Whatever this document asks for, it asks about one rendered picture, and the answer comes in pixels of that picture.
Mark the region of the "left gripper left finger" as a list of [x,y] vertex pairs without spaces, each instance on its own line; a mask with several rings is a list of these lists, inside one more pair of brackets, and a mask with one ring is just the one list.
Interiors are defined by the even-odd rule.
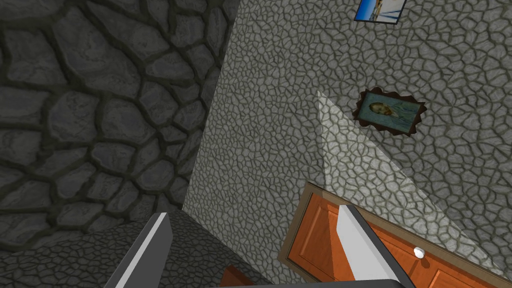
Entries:
[[154,213],[103,288],[158,288],[172,241],[169,214]]

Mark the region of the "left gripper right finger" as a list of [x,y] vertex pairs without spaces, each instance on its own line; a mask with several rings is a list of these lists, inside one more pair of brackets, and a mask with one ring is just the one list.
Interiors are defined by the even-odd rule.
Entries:
[[354,205],[340,205],[336,232],[354,281],[341,288],[417,288]]

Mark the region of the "orange wooden door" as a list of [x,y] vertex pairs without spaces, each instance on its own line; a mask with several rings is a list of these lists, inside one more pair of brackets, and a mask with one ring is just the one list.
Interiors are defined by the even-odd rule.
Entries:
[[[355,279],[338,238],[338,212],[338,205],[312,193],[286,257],[317,282]],[[498,280],[473,265],[459,266],[433,254],[430,244],[413,239],[411,233],[375,214],[364,212],[362,215],[415,288],[512,288],[509,280]],[[415,257],[415,247],[425,251],[423,259]]]

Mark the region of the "blue framed picture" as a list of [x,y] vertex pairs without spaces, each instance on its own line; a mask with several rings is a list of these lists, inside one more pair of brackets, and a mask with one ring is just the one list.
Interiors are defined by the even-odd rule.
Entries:
[[354,20],[396,25],[407,0],[360,0]]

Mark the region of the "dark framed portrait picture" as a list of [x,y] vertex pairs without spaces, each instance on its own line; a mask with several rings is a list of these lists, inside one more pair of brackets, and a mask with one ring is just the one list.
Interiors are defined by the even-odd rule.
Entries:
[[393,136],[410,137],[417,132],[421,115],[427,111],[424,102],[411,95],[401,96],[395,91],[384,92],[376,86],[360,93],[353,119],[362,127],[372,126]]

